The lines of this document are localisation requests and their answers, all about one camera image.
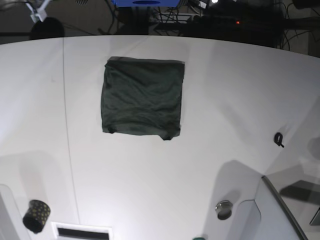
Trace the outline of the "dark green t-shirt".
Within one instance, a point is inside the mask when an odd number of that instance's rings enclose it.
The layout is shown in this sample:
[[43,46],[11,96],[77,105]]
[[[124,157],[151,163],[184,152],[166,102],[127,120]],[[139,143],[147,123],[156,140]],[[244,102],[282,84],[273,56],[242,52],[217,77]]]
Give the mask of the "dark green t-shirt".
[[104,67],[104,133],[156,135],[164,141],[180,135],[185,62],[113,56]]

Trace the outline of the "blue bin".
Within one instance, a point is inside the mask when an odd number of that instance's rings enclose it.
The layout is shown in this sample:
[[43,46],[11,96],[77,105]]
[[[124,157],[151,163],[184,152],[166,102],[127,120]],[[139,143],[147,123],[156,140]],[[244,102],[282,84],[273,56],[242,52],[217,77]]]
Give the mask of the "blue bin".
[[180,0],[112,0],[117,7],[176,7]]

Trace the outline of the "white power strip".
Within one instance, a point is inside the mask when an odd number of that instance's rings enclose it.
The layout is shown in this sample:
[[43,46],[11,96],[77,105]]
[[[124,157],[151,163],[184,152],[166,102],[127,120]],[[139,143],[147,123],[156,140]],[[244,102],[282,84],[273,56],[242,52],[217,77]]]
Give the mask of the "white power strip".
[[156,12],[151,15],[149,21],[162,24],[187,24],[187,23],[209,23],[217,25],[240,25],[241,20],[227,16],[208,16],[197,14],[182,14],[175,12]]

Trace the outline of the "black patterned cup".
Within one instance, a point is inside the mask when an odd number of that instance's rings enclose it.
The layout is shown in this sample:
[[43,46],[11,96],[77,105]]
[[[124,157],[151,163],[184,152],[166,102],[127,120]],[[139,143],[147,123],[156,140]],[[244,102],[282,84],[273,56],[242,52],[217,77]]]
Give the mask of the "black patterned cup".
[[32,233],[38,234],[44,229],[50,213],[51,209],[45,202],[32,199],[22,219],[23,225]]

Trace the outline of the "round metal table grommet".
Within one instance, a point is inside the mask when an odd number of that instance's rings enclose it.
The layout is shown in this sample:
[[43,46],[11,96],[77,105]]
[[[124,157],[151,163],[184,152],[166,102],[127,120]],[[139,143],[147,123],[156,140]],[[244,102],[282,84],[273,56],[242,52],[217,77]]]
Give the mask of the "round metal table grommet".
[[232,215],[233,204],[229,200],[222,200],[215,206],[215,212],[219,220],[227,220]]

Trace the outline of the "small black clip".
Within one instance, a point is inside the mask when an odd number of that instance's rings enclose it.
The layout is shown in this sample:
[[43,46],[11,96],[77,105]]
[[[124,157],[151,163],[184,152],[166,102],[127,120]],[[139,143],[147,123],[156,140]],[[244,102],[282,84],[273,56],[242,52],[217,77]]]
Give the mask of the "small black clip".
[[283,145],[283,134],[281,132],[277,132],[274,137],[273,137],[273,142],[279,146],[284,148],[285,146]]

